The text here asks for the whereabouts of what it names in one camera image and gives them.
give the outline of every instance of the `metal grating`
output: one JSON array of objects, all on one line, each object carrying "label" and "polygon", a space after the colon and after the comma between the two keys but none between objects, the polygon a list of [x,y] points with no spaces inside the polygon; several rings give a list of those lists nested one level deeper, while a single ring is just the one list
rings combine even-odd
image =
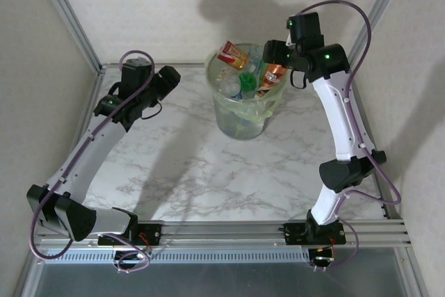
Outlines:
[{"label": "metal grating", "polygon": [[[49,255],[60,250],[50,250]],[[114,260],[112,250],[69,250],[48,264],[107,264]],[[154,250],[152,264],[259,264],[307,262],[306,250]]]}]

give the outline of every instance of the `marble surface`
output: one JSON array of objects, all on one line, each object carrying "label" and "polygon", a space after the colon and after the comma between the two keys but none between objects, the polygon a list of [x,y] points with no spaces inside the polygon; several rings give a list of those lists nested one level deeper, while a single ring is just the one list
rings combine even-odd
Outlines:
[{"label": "marble surface", "polygon": [[[288,87],[265,132],[235,141],[216,125],[204,68],[177,70],[181,83],[162,102],[162,113],[137,121],[114,147],[84,204],[120,207],[142,220],[304,219],[321,189],[318,166],[334,158],[316,93]],[[119,80],[109,69],[100,97]],[[358,188],[377,194],[371,178]],[[379,204],[363,198],[341,210],[347,219],[382,215]]]}]

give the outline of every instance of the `white wall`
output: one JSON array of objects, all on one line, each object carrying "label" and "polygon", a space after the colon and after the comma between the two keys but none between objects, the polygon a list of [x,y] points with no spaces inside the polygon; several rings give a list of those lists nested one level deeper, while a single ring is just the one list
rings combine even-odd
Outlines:
[{"label": "white wall", "polygon": [[391,0],[357,85],[431,296],[445,296],[444,0]]},{"label": "white wall", "polygon": [[26,192],[65,160],[94,74],[50,0],[0,0],[0,296],[28,252]]},{"label": "white wall", "polygon": [[[202,62],[225,40],[285,39],[285,22],[323,0],[70,0],[93,47],[106,63],[129,49],[161,62]],[[350,0],[369,10],[375,0]],[[327,42],[350,49],[362,26],[352,10],[321,9]]]}]

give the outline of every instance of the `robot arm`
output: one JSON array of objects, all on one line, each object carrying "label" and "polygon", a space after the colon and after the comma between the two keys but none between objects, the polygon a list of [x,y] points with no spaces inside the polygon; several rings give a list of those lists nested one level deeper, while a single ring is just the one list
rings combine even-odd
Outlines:
[{"label": "robot arm", "polygon": [[[348,59],[341,45],[324,45],[318,14],[290,17],[287,29],[290,30],[288,41],[268,41],[264,47],[263,60],[305,73],[325,109],[334,136],[336,154],[335,160],[320,165],[323,181],[321,193],[307,214],[304,229],[299,230],[298,237],[291,243],[321,245],[329,243],[331,238],[337,243],[345,243],[346,240],[339,234],[343,226],[337,220],[335,211],[345,190],[359,185],[373,170],[362,148],[366,146],[379,164],[386,161],[386,156],[383,151],[375,150],[366,135],[352,88],[346,95],[350,77]],[[350,104],[356,115],[363,143],[359,143],[355,135],[346,104]]]},{"label": "robot arm", "polygon": [[[177,86],[180,75],[170,66],[163,67],[154,75],[148,87],[128,104],[120,107],[110,122],[97,133],[94,130],[123,101],[136,92],[148,79],[151,65],[143,58],[130,59],[122,66],[121,82],[115,83],[94,110],[94,116],[79,144],[68,156],[60,169],[48,179],[45,186],[32,185],[27,193],[33,211],[57,183],[62,183],[44,204],[39,213],[38,223],[55,232],[81,241],[89,234],[115,233],[132,239],[131,232],[137,225],[137,216],[125,210],[91,209],[82,205],[91,181],[104,162],[108,153],[130,130],[133,123],[141,118],[148,107],[158,104]],[[63,177],[69,165],[68,176]]]}]

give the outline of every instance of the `trash bin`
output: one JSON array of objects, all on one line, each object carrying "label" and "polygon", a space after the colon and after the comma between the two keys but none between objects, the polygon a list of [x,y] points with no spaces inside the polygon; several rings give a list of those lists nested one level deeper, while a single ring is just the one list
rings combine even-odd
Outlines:
[{"label": "trash bin", "polygon": [[[243,51],[248,51],[252,44],[236,44]],[[220,130],[233,139],[247,140],[259,136],[270,120],[271,115],[281,102],[288,74],[262,98],[232,99],[225,97],[216,90],[216,79],[221,70],[227,66],[216,57],[210,55],[206,62],[206,78],[213,93],[216,124]]]}]

